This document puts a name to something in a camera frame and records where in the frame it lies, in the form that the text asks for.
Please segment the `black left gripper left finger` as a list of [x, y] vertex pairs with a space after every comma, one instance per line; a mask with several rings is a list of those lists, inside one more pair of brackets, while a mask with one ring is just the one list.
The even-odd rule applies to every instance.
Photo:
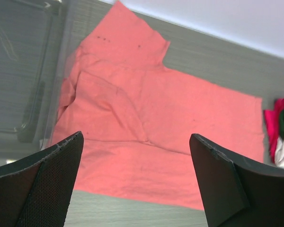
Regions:
[[0, 166], [0, 227], [64, 226], [83, 144], [78, 131]]

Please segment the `salmon pink t shirt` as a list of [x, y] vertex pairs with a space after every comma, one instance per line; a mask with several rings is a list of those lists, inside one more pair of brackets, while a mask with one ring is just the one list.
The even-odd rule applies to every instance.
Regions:
[[53, 143], [84, 136], [75, 190], [202, 210], [193, 133], [263, 161], [262, 100], [166, 68], [168, 47], [117, 1], [70, 56]]

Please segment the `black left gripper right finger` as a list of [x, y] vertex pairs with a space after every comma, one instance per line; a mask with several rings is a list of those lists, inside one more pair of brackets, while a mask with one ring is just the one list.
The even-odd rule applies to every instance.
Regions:
[[189, 141], [210, 227], [284, 227], [284, 169], [225, 149], [200, 134]]

